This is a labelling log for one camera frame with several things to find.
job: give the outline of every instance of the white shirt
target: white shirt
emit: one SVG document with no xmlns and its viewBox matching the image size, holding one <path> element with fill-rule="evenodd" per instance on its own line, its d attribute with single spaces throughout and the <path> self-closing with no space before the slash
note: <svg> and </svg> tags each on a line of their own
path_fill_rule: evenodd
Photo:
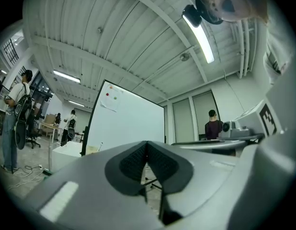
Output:
<svg viewBox="0 0 296 230">
<path fill-rule="evenodd" d="M 19 100 L 25 95 L 30 94 L 29 85 L 25 82 L 24 85 L 22 83 L 17 83 L 11 92 L 8 94 L 15 101 L 15 105 L 19 102 Z M 6 109 L 6 114 L 11 115 L 14 111 L 14 107 L 8 106 Z"/>
<path fill-rule="evenodd" d="M 274 84 L 296 56 L 296 36 L 277 5 L 269 0 L 267 4 L 268 22 L 264 67 Z"/>
<path fill-rule="evenodd" d="M 70 114 L 67 118 L 65 118 L 67 120 L 67 124 L 65 125 L 64 129 L 68 130 L 68 126 L 69 126 L 69 122 L 70 120 L 74 119 L 75 121 L 77 121 L 77 116 L 74 114 Z"/>
</svg>

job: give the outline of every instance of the sneaker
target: sneaker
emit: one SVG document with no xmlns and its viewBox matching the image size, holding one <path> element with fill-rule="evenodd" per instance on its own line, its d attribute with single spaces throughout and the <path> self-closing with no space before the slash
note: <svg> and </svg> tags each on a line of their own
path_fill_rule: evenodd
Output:
<svg viewBox="0 0 296 230">
<path fill-rule="evenodd" d="M 3 164 L 1 165 L 1 168 L 4 169 L 7 173 L 11 173 L 12 171 L 10 171 L 7 167 L 5 167 Z"/>
</svg>

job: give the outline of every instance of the whiteboard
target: whiteboard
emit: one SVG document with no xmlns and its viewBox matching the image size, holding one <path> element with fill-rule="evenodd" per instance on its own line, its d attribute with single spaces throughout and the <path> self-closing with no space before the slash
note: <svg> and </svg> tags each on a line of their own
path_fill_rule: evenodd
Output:
<svg viewBox="0 0 296 230">
<path fill-rule="evenodd" d="M 104 81 L 91 115 L 87 145 L 106 150 L 131 142 L 164 142 L 164 108 Z"/>
</svg>

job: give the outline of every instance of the jeans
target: jeans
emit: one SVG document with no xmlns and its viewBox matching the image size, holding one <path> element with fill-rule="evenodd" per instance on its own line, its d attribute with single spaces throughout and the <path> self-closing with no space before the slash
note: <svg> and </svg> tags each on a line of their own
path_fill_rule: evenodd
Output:
<svg viewBox="0 0 296 230">
<path fill-rule="evenodd" d="M 68 136 L 68 130 L 64 129 L 61 139 L 61 146 L 64 146 L 67 141 L 71 141 L 71 138 Z"/>
<path fill-rule="evenodd" d="M 17 148 L 15 144 L 15 125 L 16 116 L 14 113 L 5 115 L 2 132 L 2 151 L 4 158 L 4 166 L 8 170 L 17 167 Z"/>
</svg>

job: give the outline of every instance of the black hair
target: black hair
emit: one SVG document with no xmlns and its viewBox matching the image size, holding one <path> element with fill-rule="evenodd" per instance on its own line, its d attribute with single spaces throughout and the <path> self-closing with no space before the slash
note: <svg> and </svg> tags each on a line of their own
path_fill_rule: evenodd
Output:
<svg viewBox="0 0 296 230">
<path fill-rule="evenodd" d="M 215 110 L 210 110 L 210 111 L 209 111 L 209 116 L 210 116 L 210 117 L 214 117 L 215 114 L 216 114 Z"/>
</svg>

